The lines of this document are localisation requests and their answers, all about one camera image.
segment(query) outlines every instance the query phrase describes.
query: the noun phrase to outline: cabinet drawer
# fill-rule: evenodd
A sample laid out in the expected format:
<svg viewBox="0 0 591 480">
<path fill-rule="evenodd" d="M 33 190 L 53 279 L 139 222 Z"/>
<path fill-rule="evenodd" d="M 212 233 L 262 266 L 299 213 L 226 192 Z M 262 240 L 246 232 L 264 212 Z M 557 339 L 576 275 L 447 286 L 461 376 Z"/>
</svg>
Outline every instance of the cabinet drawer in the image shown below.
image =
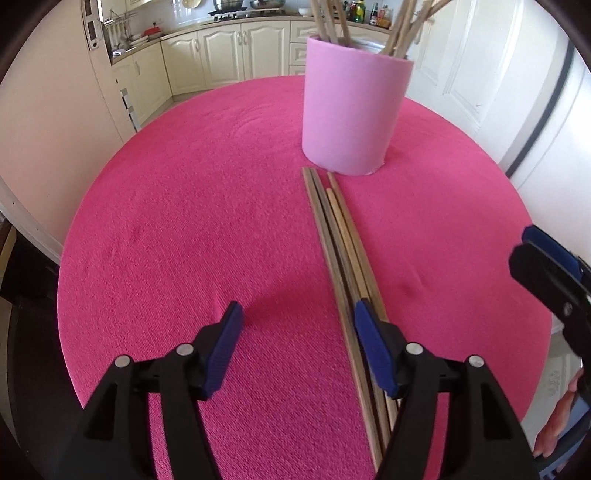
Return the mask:
<svg viewBox="0 0 591 480">
<path fill-rule="evenodd" d="M 351 25 L 349 26 L 349 32 L 352 38 L 357 38 L 358 40 L 373 41 L 381 45 L 386 45 L 388 41 L 388 34 L 386 32 L 376 32 L 368 28 L 353 27 Z"/>
<path fill-rule="evenodd" d="M 290 65 L 290 75 L 305 75 L 306 67 L 303 65 Z"/>
<path fill-rule="evenodd" d="M 306 43 L 309 36 L 317 34 L 318 30 L 316 29 L 316 24 L 314 22 L 291 22 L 290 42 L 292 43 Z"/>
<path fill-rule="evenodd" d="M 290 65 L 305 65 L 307 48 L 305 43 L 290 43 Z"/>
</svg>

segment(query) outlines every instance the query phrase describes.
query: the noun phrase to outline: stovetop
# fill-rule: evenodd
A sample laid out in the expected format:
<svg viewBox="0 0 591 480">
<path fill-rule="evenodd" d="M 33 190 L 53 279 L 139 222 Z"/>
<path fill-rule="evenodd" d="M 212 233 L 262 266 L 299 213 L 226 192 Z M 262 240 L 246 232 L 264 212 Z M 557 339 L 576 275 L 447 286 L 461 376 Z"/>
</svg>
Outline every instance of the stovetop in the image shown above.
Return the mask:
<svg viewBox="0 0 591 480">
<path fill-rule="evenodd" d="M 261 8 L 259 10 L 247 10 L 241 8 L 233 12 L 209 12 L 214 22 L 223 22 L 226 20 L 237 20 L 240 18 L 258 18 L 258 17 L 283 17 L 284 8 Z"/>
</svg>

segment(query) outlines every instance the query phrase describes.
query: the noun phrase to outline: pink tablecloth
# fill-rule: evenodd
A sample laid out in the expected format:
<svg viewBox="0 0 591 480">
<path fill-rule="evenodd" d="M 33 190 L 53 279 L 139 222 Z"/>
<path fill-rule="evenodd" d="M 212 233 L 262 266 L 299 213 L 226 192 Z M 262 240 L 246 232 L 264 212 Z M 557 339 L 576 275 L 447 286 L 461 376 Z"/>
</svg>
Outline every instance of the pink tablecloth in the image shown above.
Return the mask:
<svg viewBox="0 0 591 480">
<path fill-rule="evenodd" d="M 372 478 L 301 178 L 303 85 L 243 82 L 151 123 L 90 188 L 61 263 L 60 338 L 83 403 L 117 355 L 163 355 L 230 300 L 244 305 L 225 384 L 202 407 L 225 480 Z M 339 181 L 391 321 L 438 355 L 482 355 L 523 416 L 551 320 L 509 276 L 530 217 L 499 168 L 407 100 L 385 167 Z M 158 475 L 169 479 L 154 399 L 151 421 Z M 442 442 L 439 431 L 431 477 Z"/>
</svg>

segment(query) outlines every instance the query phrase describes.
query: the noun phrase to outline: floor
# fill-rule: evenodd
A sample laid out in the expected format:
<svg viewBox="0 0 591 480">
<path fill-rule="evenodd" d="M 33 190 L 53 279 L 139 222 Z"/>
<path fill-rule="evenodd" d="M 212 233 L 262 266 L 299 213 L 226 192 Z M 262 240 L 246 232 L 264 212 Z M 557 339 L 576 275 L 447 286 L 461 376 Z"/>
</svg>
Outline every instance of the floor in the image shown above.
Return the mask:
<svg viewBox="0 0 591 480">
<path fill-rule="evenodd" d="M 186 93 L 184 95 L 174 95 L 171 98 L 172 101 L 167 101 L 163 106 L 158 108 L 152 115 L 148 117 L 148 119 L 142 124 L 142 128 L 156 120 L 160 115 L 172 110 L 177 105 L 180 105 L 181 103 L 186 102 L 187 100 L 205 92 L 208 92 L 208 90 L 204 90 L 202 92 Z"/>
</svg>

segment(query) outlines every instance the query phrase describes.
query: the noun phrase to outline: blue gripper pad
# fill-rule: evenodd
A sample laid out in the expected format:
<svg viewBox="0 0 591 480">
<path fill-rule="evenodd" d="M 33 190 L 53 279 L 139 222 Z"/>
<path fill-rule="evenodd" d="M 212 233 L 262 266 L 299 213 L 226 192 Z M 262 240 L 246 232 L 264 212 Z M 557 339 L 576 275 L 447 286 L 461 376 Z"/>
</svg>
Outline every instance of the blue gripper pad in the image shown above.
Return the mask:
<svg viewBox="0 0 591 480">
<path fill-rule="evenodd" d="M 396 382 L 396 361 L 392 357 L 386 341 L 382 337 L 377 317 L 372 317 L 363 300 L 355 304 L 355 329 L 368 359 L 369 367 L 379 387 L 389 397 L 398 392 Z"/>
<path fill-rule="evenodd" d="M 542 229 L 535 225 L 525 227 L 523 234 L 521 235 L 521 241 L 523 243 L 529 242 L 537 246 L 548 256 L 552 257 L 578 281 L 581 281 L 581 278 L 583 278 L 583 273 L 581 272 L 577 258 Z"/>
<path fill-rule="evenodd" d="M 199 340 L 205 340 L 205 345 L 199 345 L 197 350 L 204 368 L 205 382 L 202 389 L 207 398 L 211 398 L 222 386 L 242 332 L 243 317 L 242 306 L 233 301 L 226 309 L 222 320 L 203 327 L 195 339 L 195 343 L 203 343 Z"/>
</svg>

